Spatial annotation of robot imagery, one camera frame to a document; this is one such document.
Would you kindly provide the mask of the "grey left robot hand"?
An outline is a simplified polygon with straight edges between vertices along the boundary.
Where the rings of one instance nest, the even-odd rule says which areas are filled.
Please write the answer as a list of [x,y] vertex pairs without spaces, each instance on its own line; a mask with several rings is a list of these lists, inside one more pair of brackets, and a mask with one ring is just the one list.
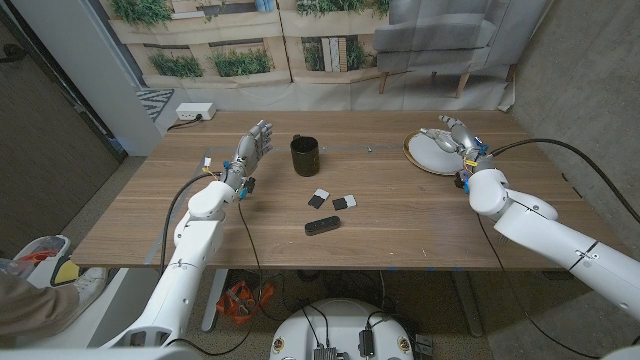
[[258,167],[260,159],[270,151],[268,145],[272,134],[272,124],[264,120],[253,126],[244,135],[236,148],[229,167],[225,170],[221,181],[234,190],[238,190],[244,179],[250,177]]

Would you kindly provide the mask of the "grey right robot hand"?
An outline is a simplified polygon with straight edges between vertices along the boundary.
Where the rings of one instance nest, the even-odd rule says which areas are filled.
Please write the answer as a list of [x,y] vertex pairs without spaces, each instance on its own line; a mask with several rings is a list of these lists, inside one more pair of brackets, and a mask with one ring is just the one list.
[[439,120],[449,128],[448,131],[421,128],[420,132],[432,139],[442,151],[457,154],[462,160],[462,167],[471,174],[495,167],[493,156],[487,153],[488,146],[461,120],[446,115],[440,115]]

